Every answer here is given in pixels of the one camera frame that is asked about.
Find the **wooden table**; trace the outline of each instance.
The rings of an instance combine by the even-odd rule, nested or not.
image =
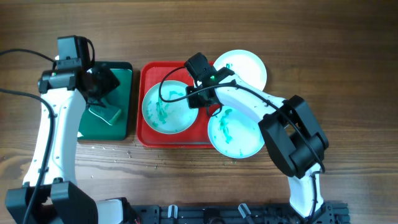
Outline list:
[[[61,2],[1,0],[0,49],[26,48],[53,57],[57,37],[76,34],[93,41],[98,60],[128,61],[138,70],[154,60],[186,60],[197,52],[215,60],[232,49],[252,51],[267,66],[265,91],[305,98],[328,136],[324,199],[348,203],[352,223],[398,222],[396,2]],[[2,56],[0,87],[38,94],[37,80],[50,66],[34,55]],[[5,94],[0,105],[0,223],[13,223],[3,201],[29,168],[40,105]],[[78,143],[78,184],[95,200],[289,201],[287,179],[265,149],[236,163],[209,149],[146,149],[136,139],[136,109],[125,141]]]

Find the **green tray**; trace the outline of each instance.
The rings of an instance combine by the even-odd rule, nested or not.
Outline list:
[[[105,96],[109,104],[121,108],[118,120],[112,125],[106,124],[101,118],[88,110],[83,112],[79,125],[78,139],[86,140],[124,140],[127,137],[129,124],[130,97],[132,88],[132,66],[128,62],[95,62],[111,69],[120,85]]]

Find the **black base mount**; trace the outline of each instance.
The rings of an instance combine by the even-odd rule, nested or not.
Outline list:
[[[234,207],[159,207],[157,205],[132,206],[141,218],[141,224],[247,224]],[[254,224],[304,224],[305,220],[288,203],[248,206]],[[314,224],[350,224],[348,205],[326,202],[315,215]]]

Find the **wire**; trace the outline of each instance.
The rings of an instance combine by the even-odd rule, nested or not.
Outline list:
[[[51,59],[48,56],[45,56],[44,54],[35,52],[33,50],[9,49],[9,50],[5,50],[3,52],[0,52],[0,56],[2,56],[4,54],[7,54],[7,53],[11,53],[11,52],[31,53],[31,54],[37,55],[39,57],[42,57],[44,59],[47,59],[47,60],[51,61],[53,63],[53,65],[52,65],[53,69],[55,69],[55,67],[57,66],[57,62],[55,60]],[[49,119],[50,119],[49,136],[48,136],[47,143],[46,143],[46,146],[45,146],[42,166],[41,166],[40,172],[39,172],[39,178],[37,179],[37,183],[36,183],[35,189],[33,190],[33,194],[31,196],[29,204],[28,204],[28,206],[26,208],[24,221],[22,222],[23,224],[26,224],[28,222],[28,219],[29,219],[29,216],[30,216],[30,211],[32,210],[32,207],[34,206],[37,194],[38,194],[39,189],[40,189],[40,185],[41,185],[41,183],[43,181],[43,178],[44,178],[44,174],[45,174],[45,172],[47,170],[47,163],[49,161],[50,147],[51,147],[52,139],[53,139],[53,129],[54,129],[54,118],[55,118],[55,115],[54,115],[54,112],[53,112],[50,104],[47,101],[45,101],[43,98],[39,97],[39,96],[30,94],[30,93],[24,93],[24,92],[21,92],[21,91],[5,90],[5,89],[2,89],[2,88],[0,88],[0,92],[7,93],[7,94],[12,94],[12,95],[17,95],[17,96],[26,96],[26,97],[29,97],[29,98],[33,98],[35,100],[39,100],[41,103],[44,104],[44,106],[49,111]]]
[[[47,108],[47,110],[49,111],[50,114],[50,130],[49,130],[49,137],[47,139],[47,144],[45,146],[45,151],[44,151],[44,158],[42,161],[42,167],[40,168],[40,173],[39,173],[39,178],[37,179],[37,183],[35,186],[35,189],[33,191],[33,194],[30,198],[29,204],[27,206],[26,212],[25,212],[25,217],[24,217],[24,221],[23,224],[26,224],[28,219],[29,219],[29,215],[30,215],[30,211],[32,210],[32,207],[34,206],[34,201],[36,199],[36,196],[39,192],[40,189],[40,185],[43,181],[43,177],[44,177],[44,173],[46,172],[46,166],[49,160],[49,154],[50,154],[50,147],[52,144],[52,138],[53,138],[53,129],[54,129],[54,112],[50,106],[49,103],[47,103],[43,98],[30,94],[30,93],[24,93],[24,92],[20,92],[20,91],[13,91],[13,90],[5,90],[0,88],[0,92],[3,93],[8,93],[8,94],[12,94],[12,95],[18,95],[18,96],[27,96],[30,98],[33,98],[35,100],[39,100],[40,102],[42,102],[44,104],[44,106]]]
[[[311,208],[311,212],[310,215],[308,216],[308,220],[307,223],[312,223],[313,221],[313,216],[315,214],[315,209],[317,207],[317,203],[318,203],[318,193],[317,193],[317,177],[315,177],[315,175],[320,174],[320,171],[315,171],[311,174],[311,178],[312,178],[312,187],[313,187],[313,203],[312,203],[312,208]]]
[[[276,105],[274,105],[271,101],[265,99],[265,98],[264,98],[263,96],[261,96],[260,94],[256,93],[255,91],[253,91],[253,90],[251,90],[251,89],[249,89],[249,88],[246,88],[245,86],[241,86],[241,85],[238,85],[238,84],[234,84],[234,83],[232,83],[232,82],[230,82],[230,83],[223,83],[223,84],[219,84],[219,85],[215,85],[215,86],[209,86],[209,87],[203,88],[203,89],[201,89],[201,90],[198,90],[198,91],[196,91],[196,92],[190,93],[190,94],[188,94],[188,95],[185,95],[185,96],[183,96],[183,97],[180,97],[180,98],[177,98],[177,99],[174,99],[174,100],[165,100],[165,99],[163,99],[162,94],[161,94],[161,88],[162,88],[163,82],[164,82],[164,81],[166,80],[166,78],[167,78],[168,76],[170,76],[173,72],[175,72],[175,71],[177,71],[177,70],[180,70],[180,69],[183,69],[183,68],[184,68],[184,67],[178,67],[178,68],[172,70],[172,71],[169,72],[169,73],[163,78],[163,80],[161,81],[161,83],[160,83],[160,85],[159,85],[159,98],[160,98],[161,100],[163,100],[164,102],[166,102],[166,103],[173,103],[173,102],[176,102],[176,101],[180,101],[180,100],[186,99],[186,98],[191,97],[191,96],[193,96],[193,95],[199,94],[199,93],[201,93],[201,92],[203,92],[203,91],[210,90],[210,89],[215,89],[215,88],[220,88],[220,87],[235,87],[235,88],[240,88],[240,89],[242,89],[242,90],[245,90],[245,91],[247,91],[247,92],[253,94],[254,96],[258,97],[258,98],[259,98],[260,100],[262,100],[263,102],[267,103],[267,105],[269,105],[269,106],[271,106],[273,109],[275,109],[276,112],[278,112],[278,113],[279,113],[279,114],[280,114],[280,115],[281,115],[281,116],[294,128],[294,129],[295,129],[295,131],[298,133],[298,135],[303,139],[304,144],[305,144],[305,145],[308,147],[308,149],[310,150],[312,156],[315,158],[315,162],[317,162],[317,163],[320,165],[321,170],[322,170],[322,171],[315,171],[315,172],[313,172],[313,173],[311,174],[311,178],[313,179],[314,196],[313,196],[313,205],[312,205],[311,213],[310,213],[310,215],[308,216],[308,222],[309,222],[309,223],[312,222],[313,216],[314,216],[314,214],[315,214],[315,209],[316,209],[316,206],[317,206],[317,203],[318,203],[318,202],[317,202],[317,196],[318,196],[318,194],[317,194],[317,183],[316,183],[316,177],[315,177],[315,175],[316,175],[316,174],[320,174],[320,173],[322,173],[322,174],[325,173],[325,172],[326,172],[326,169],[325,169],[325,165],[323,165],[323,162],[320,160],[320,158],[319,158],[318,155],[316,154],[315,150],[313,149],[313,147],[311,146],[311,144],[307,141],[307,139],[306,139],[305,136],[302,134],[302,132],[299,130],[299,128],[292,122],[292,120],[291,120],[285,113],[283,113],[283,112],[282,112]]]
[[[94,64],[95,64],[95,51],[94,51],[94,45],[93,45],[92,41],[89,40],[89,39],[87,39],[87,42],[89,43],[89,45],[91,46],[91,49],[93,50],[93,52],[92,52],[92,55],[93,55],[93,56],[91,57],[91,66],[93,67]]]
[[[38,53],[38,52],[36,52],[36,51],[34,51],[34,50],[27,50],[27,49],[9,49],[9,50],[5,50],[5,51],[3,51],[3,52],[0,52],[0,56],[4,55],[4,54],[6,54],[6,53],[11,53],[11,52],[25,52],[25,53],[31,53],[31,54],[40,56],[40,57],[42,57],[42,58],[44,58],[44,59],[47,59],[47,60],[49,60],[49,61],[52,62],[52,63],[56,63],[54,59],[51,59],[50,57],[45,56],[44,54]]]

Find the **white plate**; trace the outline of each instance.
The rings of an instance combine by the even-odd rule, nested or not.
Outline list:
[[[252,156],[264,145],[259,125],[230,106],[210,118],[208,134],[220,153],[235,159]]]
[[[235,72],[244,82],[258,90],[263,90],[267,83],[267,70],[261,59],[247,50],[232,50],[221,55],[215,62],[216,70],[227,67]]]
[[[190,109],[187,99],[165,103],[159,98],[159,85],[154,85],[142,101],[142,115],[145,122],[155,131],[176,134],[189,128],[198,116],[198,109]],[[165,81],[162,96],[174,100],[186,95],[188,85],[179,81]]]

